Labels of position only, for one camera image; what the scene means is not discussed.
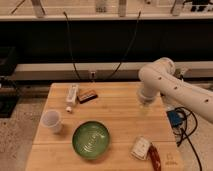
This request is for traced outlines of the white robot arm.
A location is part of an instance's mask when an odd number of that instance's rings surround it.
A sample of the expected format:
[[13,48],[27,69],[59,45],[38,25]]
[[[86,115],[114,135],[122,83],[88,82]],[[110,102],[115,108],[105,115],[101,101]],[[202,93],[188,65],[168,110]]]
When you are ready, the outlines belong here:
[[170,58],[163,57],[144,65],[138,72],[139,101],[150,104],[162,93],[213,124],[213,92],[181,81],[174,73],[175,64]]

